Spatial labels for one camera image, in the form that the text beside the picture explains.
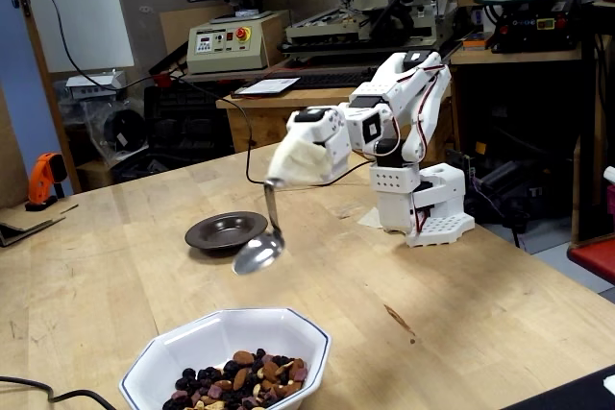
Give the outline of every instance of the orange power drill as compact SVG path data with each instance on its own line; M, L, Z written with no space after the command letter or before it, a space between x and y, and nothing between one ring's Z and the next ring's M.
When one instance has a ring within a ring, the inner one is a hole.
M66 180L66 166L61 154L43 154L37 160L30 176L28 188L27 211L42 211L64 197L61 182ZM51 186L56 189L57 196L51 195Z

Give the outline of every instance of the blue wall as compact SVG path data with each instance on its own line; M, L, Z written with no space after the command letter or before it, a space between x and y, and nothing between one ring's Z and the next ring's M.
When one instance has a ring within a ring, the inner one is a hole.
M0 85L24 165L30 172L38 156L61 149L23 12L11 0L0 0L0 37ZM62 185L66 194L72 194L68 181Z

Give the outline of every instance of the dark plate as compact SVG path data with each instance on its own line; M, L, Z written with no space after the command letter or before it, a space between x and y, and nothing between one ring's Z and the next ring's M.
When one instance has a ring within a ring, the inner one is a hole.
M185 242L200 250L227 250L247 244L267 229L264 216L251 211L234 211L212 216L194 225L185 234Z

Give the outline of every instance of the floor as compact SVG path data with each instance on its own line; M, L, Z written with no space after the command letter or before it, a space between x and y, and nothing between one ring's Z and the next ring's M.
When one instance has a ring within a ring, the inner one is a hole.
M500 225L484 225L503 239L513 242L512 232ZM566 255L570 245L570 218L541 220L530 223L528 231L520 235L520 243L526 252L544 261L560 273L581 285L599 293L602 297L615 303L615 287L589 271L584 270L568 259Z

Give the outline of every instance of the white bowl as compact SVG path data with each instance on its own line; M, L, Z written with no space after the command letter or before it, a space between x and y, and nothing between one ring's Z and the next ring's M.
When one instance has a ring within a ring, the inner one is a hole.
M184 369L223 367L238 350L263 348L306 362L304 387L269 407L296 410L320 386L331 342L322 328L292 309L217 311L154 338L119 382L119 390L134 410L161 410Z

